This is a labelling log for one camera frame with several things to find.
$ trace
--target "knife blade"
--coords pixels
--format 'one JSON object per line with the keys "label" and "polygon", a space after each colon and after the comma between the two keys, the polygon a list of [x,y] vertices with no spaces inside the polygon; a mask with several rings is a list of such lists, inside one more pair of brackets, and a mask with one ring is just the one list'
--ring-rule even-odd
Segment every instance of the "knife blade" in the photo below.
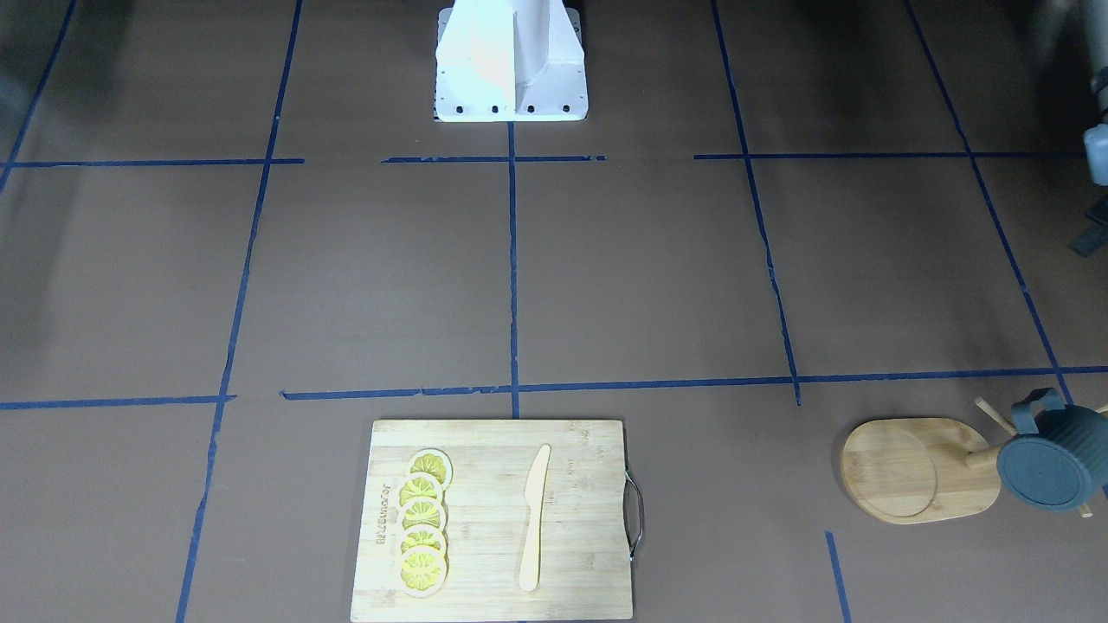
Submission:
{"label": "knife blade", "polygon": [[538,588],[538,561],[542,552],[543,493],[546,490],[546,466],[551,459],[551,445],[543,443],[531,463],[523,499],[527,502],[527,537],[523,542],[520,561],[520,588],[531,592]]}

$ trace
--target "lemon slice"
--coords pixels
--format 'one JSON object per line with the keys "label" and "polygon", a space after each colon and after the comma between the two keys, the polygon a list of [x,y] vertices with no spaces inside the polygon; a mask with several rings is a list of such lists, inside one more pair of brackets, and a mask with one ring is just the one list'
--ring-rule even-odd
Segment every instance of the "lemon slice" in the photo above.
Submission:
{"label": "lemon slice", "polygon": [[447,509],[434,498],[411,498],[400,507],[400,525],[432,525],[440,531],[447,527]]}
{"label": "lemon slice", "polygon": [[403,505],[412,498],[434,498],[442,501],[442,484],[439,480],[425,471],[413,471],[404,478],[404,483],[400,486],[400,505]]}
{"label": "lemon slice", "polygon": [[445,489],[450,487],[450,481],[454,479],[454,466],[450,464],[450,457],[442,450],[424,448],[412,457],[408,464],[408,471],[416,473],[419,471],[433,474],[439,479],[439,483]]}
{"label": "lemon slice", "polygon": [[442,530],[422,523],[417,523],[404,530],[404,535],[400,539],[400,553],[421,545],[434,548],[445,554],[447,537],[442,533]]}
{"label": "lemon slice", "polygon": [[447,556],[430,545],[414,545],[400,560],[400,581],[413,598],[434,594],[447,580]]}

